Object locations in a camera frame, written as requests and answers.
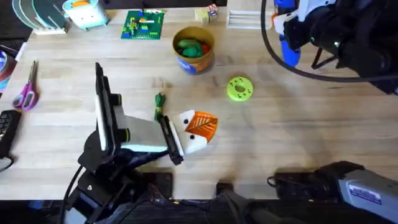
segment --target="white and orange object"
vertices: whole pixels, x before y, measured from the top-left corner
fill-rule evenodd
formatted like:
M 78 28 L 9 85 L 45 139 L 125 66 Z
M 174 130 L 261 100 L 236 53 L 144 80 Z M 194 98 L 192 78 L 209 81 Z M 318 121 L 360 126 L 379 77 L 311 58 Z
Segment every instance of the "white and orange object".
M 189 110 L 170 121 L 179 153 L 183 156 L 204 149 L 217 130 L 218 118 L 208 113 Z

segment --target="black cable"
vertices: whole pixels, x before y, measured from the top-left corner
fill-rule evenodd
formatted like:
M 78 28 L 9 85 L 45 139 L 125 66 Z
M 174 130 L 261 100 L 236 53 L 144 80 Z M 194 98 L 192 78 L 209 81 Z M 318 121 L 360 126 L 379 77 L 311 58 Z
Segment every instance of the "black cable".
M 136 202 L 136 203 L 134 204 L 134 206 L 130 209 L 130 211 L 127 212 L 127 213 L 123 216 L 122 219 L 120 219 L 120 221 L 118 222 L 118 224 L 122 223 L 122 222 L 124 221 L 124 219 L 125 219 L 128 215 L 130 215 L 130 213 L 131 213 L 132 211 L 134 211 L 134 210 L 138 207 L 138 205 L 141 205 L 141 204 L 143 204 L 144 202 L 148 202 L 148 201 L 149 201 L 148 199 L 144 199 L 144 200 L 141 200 L 140 202 Z
M 197 208 L 197 209 L 199 209 L 201 211 L 208 212 L 209 211 L 209 206 L 208 205 L 210 203 L 213 203 L 214 201 L 215 201 L 215 198 L 212 199 L 212 200 L 207 201 L 206 203 L 193 203 L 193 202 L 187 203 L 186 200 L 181 200 L 181 201 L 179 201 L 179 205 L 184 205 L 184 206 L 188 206 L 188 207 L 195 207 L 195 208 Z M 203 207 L 199 206 L 199 205 L 203 205 L 203 204 L 207 205 L 207 208 L 203 208 Z
M 268 185 L 270 185 L 271 187 L 276 188 L 274 176 L 268 177 L 268 178 L 267 178 L 267 183 L 268 183 Z
M 72 189 L 73 183 L 75 183 L 77 176 L 79 176 L 79 173 L 82 168 L 83 168 L 83 166 L 80 165 L 80 167 L 75 172 L 75 175 L 73 175 L 73 177 L 69 183 L 69 186 L 67 188 L 67 191 L 65 192 L 65 195 L 63 196 L 63 200 L 62 200 L 62 204 L 61 204 L 61 208 L 60 208 L 60 215 L 59 215 L 59 219 L 58 219 L 58 224 L 63 224 L 63 220 L 65 218 L 65 206 L 66 206 L 67 199 L 69 197 L 70 190 Z
M 233 203 L 232 199 L 229 198 L 229 196 L 227 194 L 221 194 L 221 196 L 224 197 L 224 199 L 226 200 L 226 203 L 229 206 L 229 209 L 232 212 L 232 215 L 235 219 L 236 224 L 240 224 L 241 223 L 241 219 L 239 217 L 239 211 L 238 209 L 235 207 L 235 204 Z
M 10 168 L 13 164 L 14 164 L 14 159 L 11 156 L 5 156 L 4 158 L 9 159 L 11 162 L 10 164 L 8 164 L 6 167 L 0 169 L 0 173 L 2 173 L 3 171 L 5 171 L 6 169 Z
M 206 219 L 206 222 L 207 222 L 207 224 L 213 224 L 211 221 L 210 221 L 210 219 L 209 219 L 209 217 L 208 217 L 208 215 L 207 215 L 207 213 L 208 212 L 210 212 L 210 210 L 211 210 L 211 204 L 213 203 L 214 201 L 213 200 L 210 200 L 208 203 L 208 207 L 207 207 L 207 211 L 204 211 L 204 213 L 205 213 L 205 219 Z
M 302 70 L 296 69 L 295 67 L 291 67 L 290 65 L 286 64 L 280 57 L 274 52 L 272 49 L 269 39 L 267 36 L 267 31 L 266 31 L 266 4 L 267 0 L 262 0 L 261 2 L 261 34 L 262 38 L 264 40 L 264 44 L 266 45 L 266 48 L 271 55 L 271 57 L 282 67 L 286 68 L 290 72 L 293 72 L 297 75 L 300 75 L 302 77 L 306 78 L 311 78 L 315 80 L 321 80 L 321 81 L 326 81 L 326 82 L 340 82 L 340 83 L 359 83 L 359 82 L 377 82 L 377 81 L 385 81 L 385 80 L 396 80 L 398 79 L 398 75 L 385 75 L 385 76 L 379 76 L 379 77 L 367 77 L 367 78 L 361 78 L 361 77 L 329 77 L 329 76 L 324 76 L 324 75 L 317 75 L 313 73 L 308 73 L 304 72 Z

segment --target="remote control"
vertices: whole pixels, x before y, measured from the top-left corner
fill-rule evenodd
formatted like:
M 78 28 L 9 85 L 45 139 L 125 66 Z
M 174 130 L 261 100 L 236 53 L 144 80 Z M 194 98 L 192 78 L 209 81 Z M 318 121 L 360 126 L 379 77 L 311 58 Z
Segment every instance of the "remote control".
M 10 158 L 11 143 L 20 118 L 21 113 L 16 110 L 6 110 L 0 114 L 0 159 Z

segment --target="cable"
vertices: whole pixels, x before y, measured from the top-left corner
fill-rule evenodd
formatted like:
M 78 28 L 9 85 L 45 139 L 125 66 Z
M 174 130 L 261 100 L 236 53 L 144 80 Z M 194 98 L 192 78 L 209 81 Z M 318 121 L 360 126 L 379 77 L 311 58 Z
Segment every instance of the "cable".
M 266 31 L 266 4 L 267 0 L 262 0 L 261 2 L 261 34 L 264 40 L 264 44 L 271 55 L 271 57 L 282 67 L 286 68 L 288 71 L 293 72 L 302 77 L 311 78 L 314 80 L 321 80 L 326 82 L 340 82 L 340 83 L 359 83 L 359 82 L 376 82 L 376 81 L 385 81 L 385 80 L 396 80 L 398 79 L 398 75 L 386 75 L 380 77 L 329 77 L 324 75 L 317 75 L 313 73 L 304 72 L 302 70 L 296 69 L 295 67 L 291 67 L 286 64 L 280 57 L 274 52 L 272 49 Z
M 223 196 L 225 198 L 225 200 L 226 200 L 226 202 L 227 202 L 227 204 L 229 206 L 229 209 L 231 209 L 231 212 L 232 212 L 232 215 L 233 215 L 233 217 L 235 219 L 235 222 L 237 224 L 240 224 L 241 223 L 241 219 L 239 218 L 239 212 L 238 212 L 238 209 L 235 207 L 233 201 L 228 197 L 227 194 L 221 194 L 221 196 Z
M 122 222 L 124 221 L 124 219 L 125 219 L 128 215 L 130 215 L 130 213 L 131 213 L 132 211 L 134 211 L 134 210 L 138 207 L 138 205 L 141 205 L 141 204 L 143 204 L 144 202 L 148 202 L 148 201 L 149 201 L 148 199 L 144 199 L 144 200 L 142 200 L 142 201 L 140 201 L 140 202 L 136 202 L 136 203 L 134 204 L 134 206 L 130 209 L 130 211 L 127 212 L 127 213 L 123 216 L 122 219 L 120 219 L 120 221 L 118 222 L 118 224 L 122 223 Z
M 63 224 L 64 218 L 65 218 L 65 205 L 66 205 L 67 199 L 69 197 L 70 190 L 72 189 L 73 183 L 75 183 L 77 176 L 79 175 L 82 168 L 83 168 L 83 166 L 80 165 L 80 167 L 75 172 L 75 175 L 73 175 L 72 180 L 70 181 L 69 186 L 67 188 L 67 191 L 65 192 L 65 195 L 63 196 L 61 209 L 60 209 L 60 215 L 59 215 L 59 219 L 58 219 L 58 224 Z
M 11 156 L 4 156 L 4 158 L 7 158 L 10 160 L 10 164 L 8 164 L 6 167 L 0 169 L 0 173 L 5 171 L 6 169 L 10 168 L 14 164 L 14 159 Z
M 275 178 L 274 178 L 274 176 L 268 177 L 268 178 L 267 178 L 267 183 L 268 183 L 268 185 L 270 185 L 271 187 L 275 188 L 276 185 L 275 185 Z
M 210 201 L 209 206 L 208 206 L 208 210 L 207 210 L 207 211 L 204 211 L 204 213 L 205 213 L 205 219 L 206 219 L 207 224 L 213 224 L 213 223 L 210 221 L 210 219 L 209 219 L 209 217 L 208 217 L 208 215 L 207 215 L 207 213 L 210 212 L 210 208 L 211 208 L 210 206 L 211 206 L 212 203 L 213 203 L 213 201 Z

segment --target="green lego plate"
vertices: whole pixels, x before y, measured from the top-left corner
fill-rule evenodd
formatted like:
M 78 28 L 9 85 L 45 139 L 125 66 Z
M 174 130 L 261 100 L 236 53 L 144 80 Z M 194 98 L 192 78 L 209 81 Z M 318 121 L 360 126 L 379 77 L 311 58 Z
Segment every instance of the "green lego plate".
M 162 32 L 164 11 L 129 11 L 124 22 L 122 39 L 159 40 Z

